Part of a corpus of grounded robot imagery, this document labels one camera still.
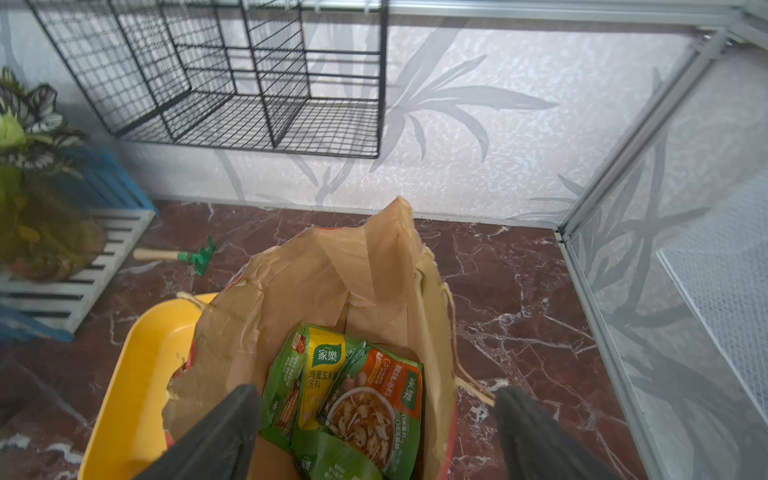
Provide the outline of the green condiment packet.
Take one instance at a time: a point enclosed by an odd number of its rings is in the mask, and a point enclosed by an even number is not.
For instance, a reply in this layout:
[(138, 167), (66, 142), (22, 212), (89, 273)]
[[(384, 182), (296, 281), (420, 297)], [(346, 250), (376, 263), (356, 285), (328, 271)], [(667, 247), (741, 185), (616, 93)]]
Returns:
[(365, 346), (365, 341), (352, 336), (300, 325), (270, 367), (260, 435), (292, 454), (304, 479), (382, 477), (372, 461), (318, 419), (342, 367)]

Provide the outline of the red paper bag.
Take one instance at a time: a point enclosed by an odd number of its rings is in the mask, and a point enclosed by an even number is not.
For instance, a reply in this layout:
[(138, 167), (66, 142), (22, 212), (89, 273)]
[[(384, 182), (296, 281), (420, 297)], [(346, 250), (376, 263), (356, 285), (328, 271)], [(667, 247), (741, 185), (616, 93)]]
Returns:
[(202, 307), (191, 364), (175, 373), (163, 427), (181, 439), (237, 386), (263, 387), (291, 330), (302, 323), (369, 340), (422, 363), (425, 417), (420, 479), (446, 477), (457, 433), (458, 392), (493, 395), (461, 365), (455, 305), (403, 198), (356, 228), (310, 228), (253, 256), (243, 274)]

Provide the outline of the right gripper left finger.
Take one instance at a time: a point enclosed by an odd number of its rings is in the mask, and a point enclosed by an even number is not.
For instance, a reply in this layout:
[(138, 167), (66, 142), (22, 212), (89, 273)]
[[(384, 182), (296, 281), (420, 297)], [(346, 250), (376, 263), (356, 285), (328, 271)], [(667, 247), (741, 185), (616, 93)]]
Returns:
[(139, 479), (245, 479), (260, 427), (261, 397), (253, 384), (235, 388)]

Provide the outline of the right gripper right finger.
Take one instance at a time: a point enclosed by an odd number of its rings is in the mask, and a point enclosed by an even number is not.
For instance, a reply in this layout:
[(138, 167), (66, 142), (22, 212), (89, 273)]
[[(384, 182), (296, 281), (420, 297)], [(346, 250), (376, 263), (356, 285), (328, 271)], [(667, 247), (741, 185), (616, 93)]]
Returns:
[(494, 418), (511, 479), (618, 477), (516, 386), (495, 392)]

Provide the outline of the orange soup packet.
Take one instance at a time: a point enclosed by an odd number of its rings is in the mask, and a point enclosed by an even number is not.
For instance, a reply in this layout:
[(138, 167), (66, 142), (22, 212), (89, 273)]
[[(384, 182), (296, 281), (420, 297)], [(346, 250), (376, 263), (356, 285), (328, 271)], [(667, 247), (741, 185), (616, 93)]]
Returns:
[(351, 354), (318, 421), (365, 455), (387, 479), (409, 479), (421, 443), (423, 366), (376, 345)]

